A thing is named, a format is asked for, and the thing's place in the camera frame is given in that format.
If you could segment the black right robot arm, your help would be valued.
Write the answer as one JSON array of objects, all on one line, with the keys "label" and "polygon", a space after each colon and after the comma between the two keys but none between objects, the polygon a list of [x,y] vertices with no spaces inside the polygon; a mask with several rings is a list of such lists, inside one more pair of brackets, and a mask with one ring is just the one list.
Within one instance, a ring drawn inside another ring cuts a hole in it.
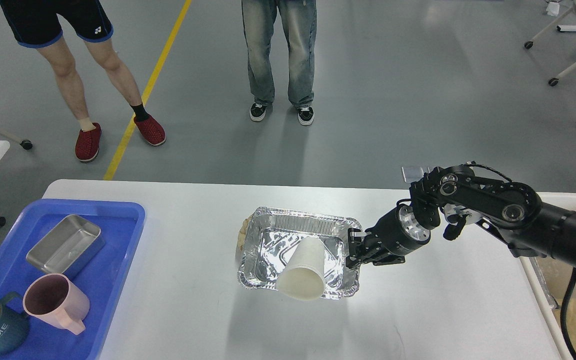
[{"label": "black right robot arm", "polygon": [[409,198],[377,223],[360,231],[349,230],[345,266],[403,264],[405,256],[430,241],[439,227],[440,214],[448,226],[443,237],[454,240],[463,228],[477,224],[506,244],[515,258],[552,258],[573,267],[560,312],[561,332],[567,350],[576,360],[569,337],[567,314],[576,286],[576,211],[542,201],[530,186],[505,174],[498,179],[478,177],[475,162],[435,167],[410,184]]}]

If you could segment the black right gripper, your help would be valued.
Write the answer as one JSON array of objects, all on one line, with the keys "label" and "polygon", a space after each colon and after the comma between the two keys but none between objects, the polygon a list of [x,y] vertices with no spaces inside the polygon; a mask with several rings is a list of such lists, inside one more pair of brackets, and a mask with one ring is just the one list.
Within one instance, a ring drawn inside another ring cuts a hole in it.
[{"label": "black right gripper", "polygon": [[365,231],[349,228],[347,234],[349,255],[345,258],[345,267],[348,269],[370,263],[402,264],[406,255],[425,246],[431,239],[431,231],[419,224],[413,207],[404,203]]}]

